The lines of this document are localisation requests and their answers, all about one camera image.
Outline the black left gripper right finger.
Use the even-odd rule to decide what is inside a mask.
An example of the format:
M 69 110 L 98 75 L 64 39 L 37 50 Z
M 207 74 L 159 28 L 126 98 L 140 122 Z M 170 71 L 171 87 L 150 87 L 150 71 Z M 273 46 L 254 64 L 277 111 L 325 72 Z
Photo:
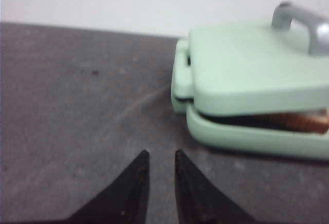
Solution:
M 183 150 L 175 152 L 175 198 L 179 223 L 256 223 L 216 188 Z

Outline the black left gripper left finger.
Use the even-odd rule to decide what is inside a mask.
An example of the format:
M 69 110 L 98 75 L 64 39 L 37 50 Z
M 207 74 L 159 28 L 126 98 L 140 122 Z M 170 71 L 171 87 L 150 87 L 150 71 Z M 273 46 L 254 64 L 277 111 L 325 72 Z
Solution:
M 69 223 L 145 223 L 150 193 L 150 153 L 139 155 L 100 193 L 69 218 Z

